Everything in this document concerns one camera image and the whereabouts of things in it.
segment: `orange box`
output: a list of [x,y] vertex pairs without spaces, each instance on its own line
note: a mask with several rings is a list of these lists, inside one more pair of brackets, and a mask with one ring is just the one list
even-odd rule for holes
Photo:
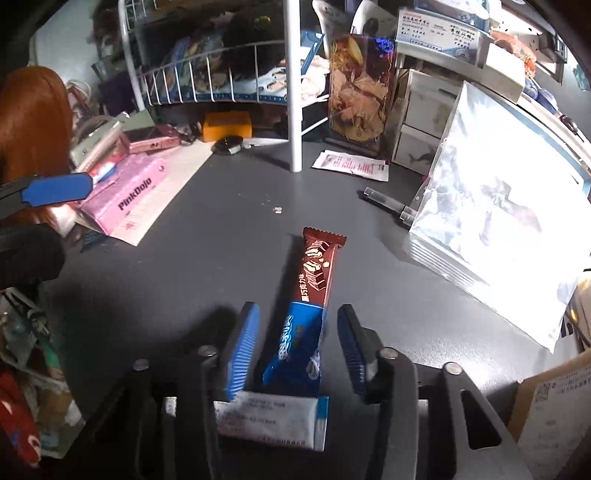
[[248,112],[210,112],[205,114],[204,142],[216,142],[230,135],[252,138],[252,122]]

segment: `pink case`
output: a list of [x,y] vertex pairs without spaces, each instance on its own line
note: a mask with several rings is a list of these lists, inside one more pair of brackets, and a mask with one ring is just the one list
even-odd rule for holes
[[146,154],[128,155],[110,177],[99,182],[80,210],[110,234],[167,174],[165,162]]

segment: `transparent plastic sheet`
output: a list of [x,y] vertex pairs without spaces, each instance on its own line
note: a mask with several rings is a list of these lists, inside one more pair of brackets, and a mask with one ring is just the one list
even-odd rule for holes
[[591,204],[563,156],[477,87],[464,82],[446,133],[405,248],[553,352]]

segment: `white paper packet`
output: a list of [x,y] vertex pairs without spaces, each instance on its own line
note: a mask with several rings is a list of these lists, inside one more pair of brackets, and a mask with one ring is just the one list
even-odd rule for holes
[[312,168],[349,173],[370,180],[388,181],[388,165],[384,160],[324,150]]
[[[176,397],[165,399],[176,416]],[[231,402],[215,401],[220,435],[271,445],[324,451],[328,397],[304,398],[241,391]]]

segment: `orange hair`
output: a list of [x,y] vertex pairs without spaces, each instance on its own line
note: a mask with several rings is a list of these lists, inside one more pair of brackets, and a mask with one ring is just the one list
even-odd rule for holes
[[[0,91],[0,184],[70,171],[72,110],[53,70],[25,67],[7,75]],[[29,208],[10,223],[55,224],[46,207]]]

